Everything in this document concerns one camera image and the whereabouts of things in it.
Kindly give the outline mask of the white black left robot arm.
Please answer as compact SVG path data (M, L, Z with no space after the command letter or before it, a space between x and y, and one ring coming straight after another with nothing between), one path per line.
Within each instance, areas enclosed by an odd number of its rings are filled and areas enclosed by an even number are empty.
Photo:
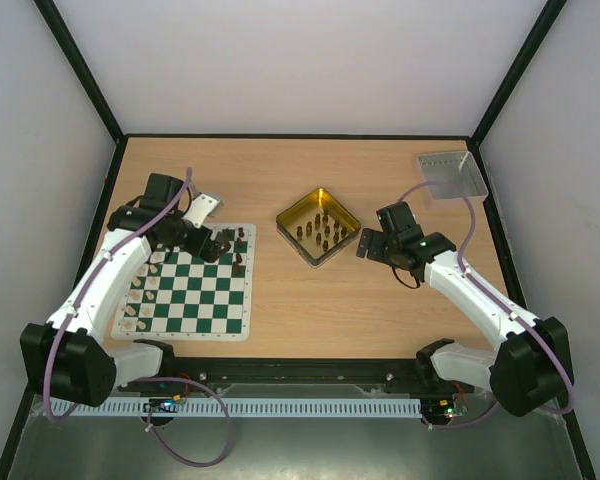
M111 214L101 247L71 294L45 323L28 324L20 336L29 385L44 404L60 399L97 407L115 388L159 373L165 344L136 341L107 350L107 326L157 247L209 263L221 256L222 243L204 224L221 206L219 197L195 190L190 177L153 173L143 194Z

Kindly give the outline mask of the gold square tin box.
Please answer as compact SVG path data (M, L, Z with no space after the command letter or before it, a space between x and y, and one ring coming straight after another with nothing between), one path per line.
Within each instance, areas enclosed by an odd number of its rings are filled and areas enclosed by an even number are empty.
M352 243L360 221L328 190L317 188L276 216L277 231L311 267L318 268Z

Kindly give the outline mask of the green white chess board mat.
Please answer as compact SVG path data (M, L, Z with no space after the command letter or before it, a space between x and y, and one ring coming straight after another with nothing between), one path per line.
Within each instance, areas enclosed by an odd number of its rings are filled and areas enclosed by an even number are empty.
M160 245L131 279L115 310L115 340L244 341L250 333L256 226L211 223L233 232L230 249L208 263ZM238 237L243 227L244 238ZM234 264L240 253L243 263Z

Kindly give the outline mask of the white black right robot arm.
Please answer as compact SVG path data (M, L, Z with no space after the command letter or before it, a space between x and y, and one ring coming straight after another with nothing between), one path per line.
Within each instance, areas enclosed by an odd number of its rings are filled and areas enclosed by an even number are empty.
M366 228L357 256L401 270L413 287L437 290L450 300L490 344L468 348L442 339L416 355L416 379L435 392L449 381L489 391L508 413L522 417L563 397L564 415L574 406L574 385L566 328L545 320L507 298L463 259L463 249L439 232L423 233L408 204L397 202L377 211L381 228Z

